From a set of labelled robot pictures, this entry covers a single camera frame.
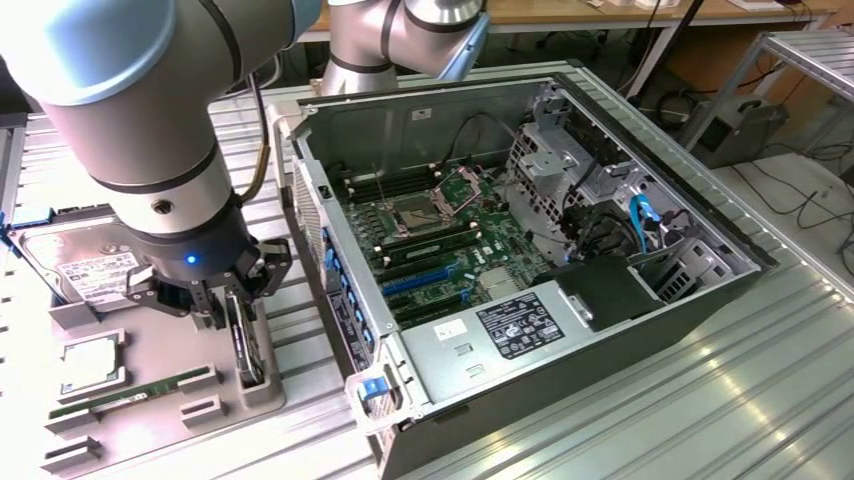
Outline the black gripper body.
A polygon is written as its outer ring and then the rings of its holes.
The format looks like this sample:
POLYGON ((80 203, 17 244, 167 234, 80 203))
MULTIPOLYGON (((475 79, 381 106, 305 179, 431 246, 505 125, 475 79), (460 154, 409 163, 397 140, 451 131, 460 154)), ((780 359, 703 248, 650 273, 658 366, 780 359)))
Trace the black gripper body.
POLYGON ((134 252, 141 256, 140 265, 125 275, 128 287, 153 278, 187 285, 224 273, 245 276, 260 259, 236 199, 229 199, 212 218, 188 231, 152 234, 128 230, 134 252))

